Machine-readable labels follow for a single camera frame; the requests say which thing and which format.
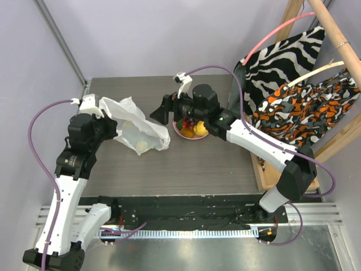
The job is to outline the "yellow lemon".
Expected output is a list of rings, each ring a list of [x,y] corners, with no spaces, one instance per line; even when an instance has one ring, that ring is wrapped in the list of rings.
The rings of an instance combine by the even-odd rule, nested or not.
[[[197,124],[193,127],[193,131],[198,137],[206,136],[209,133],[203,121],[198,121]]]

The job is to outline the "white plastic bag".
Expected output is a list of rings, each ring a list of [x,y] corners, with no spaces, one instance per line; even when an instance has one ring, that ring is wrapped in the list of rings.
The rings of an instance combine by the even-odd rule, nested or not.
[[[99,107],[110,119],[117,122],[117,136],[114,140],[134,150],[137,155],[140,156],[151,149],[162,151],[169,148],[168,129],[148,121],[132,97],[119,102],[103,97],[99,101]]]

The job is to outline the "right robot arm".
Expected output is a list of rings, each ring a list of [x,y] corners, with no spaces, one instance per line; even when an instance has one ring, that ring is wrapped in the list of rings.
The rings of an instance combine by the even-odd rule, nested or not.
[[[164,95],[160,107],[150,117],[166,125],[170,113],[174,121],[184,117],[203,121],[209,134],[247,149],[280,172],[277,184],[263,194],[254,210],[259,222],[269,222],[283,204],[302,198],[317,175],[311,148],[298,150],[253,129],[238,115],[221,107],[217,93],[207,84],[195,86],[191,96]]]

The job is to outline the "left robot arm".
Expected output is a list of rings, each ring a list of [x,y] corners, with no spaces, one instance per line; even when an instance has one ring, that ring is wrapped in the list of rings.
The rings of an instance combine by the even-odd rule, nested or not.
[[[80,113],[70,119],[65,148],[56,160],[55,194],[45,227],[34,248],[23,254],[23,263],[38,270],[80,270],[85,251],[104,225],[119,221],[117,200],[99,196],[74,226],[82,192],[96,163],[100,145],[117,136],[117,122],[108,116]]]

